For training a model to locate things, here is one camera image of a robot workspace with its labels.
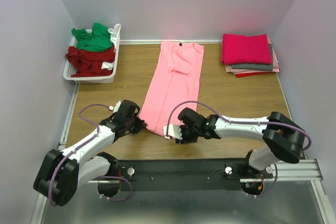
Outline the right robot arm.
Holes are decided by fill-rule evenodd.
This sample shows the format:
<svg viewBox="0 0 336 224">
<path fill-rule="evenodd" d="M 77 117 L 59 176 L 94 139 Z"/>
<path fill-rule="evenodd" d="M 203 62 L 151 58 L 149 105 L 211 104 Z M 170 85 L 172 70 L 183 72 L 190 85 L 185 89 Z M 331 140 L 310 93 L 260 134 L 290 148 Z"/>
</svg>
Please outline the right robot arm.
<svg viewBox="0 0 336 224">
<path fill-rule="evenodd" d="M 180 144 L 195 143 L 200 137 L 264 141 L 265 146 L 249 151 L 241 165 L 242 173 L 249 178 L 279 161 L 299 163 L 306 139 L 304 130 L 280 112 L 271 112 L 270 116 L 261 118 L 239 119 L 219 114 L 204 117 L 190 108 L 184 108 L 178 120 L 181 125 L 170 124 L 165 132 Z"/>
</svg>

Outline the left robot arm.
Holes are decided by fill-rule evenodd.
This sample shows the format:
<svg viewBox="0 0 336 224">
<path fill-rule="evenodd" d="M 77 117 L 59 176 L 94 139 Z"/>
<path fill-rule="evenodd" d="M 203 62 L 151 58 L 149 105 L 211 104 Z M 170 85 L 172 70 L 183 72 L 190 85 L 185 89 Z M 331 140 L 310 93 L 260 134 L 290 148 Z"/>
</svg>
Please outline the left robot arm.
<svg viewBox="0 0 336 224">
<path fill-rule="evenodd" d="M 62 151 L 52 149 L 45 155 L 33 189 L 52 206 L 64 206 L 78 187 L 95 178 L 115 180 L 119 186 L 130 183 L 122 177 L 118 160 L 103 152 L 103 148 L 145 128 L 144 121 L 138 117 L 140 107 L 122 100 L 106 108 L 112 115 L 100 123 L 94 122 L 95 129 L 89 135 Z"/>
</svg>

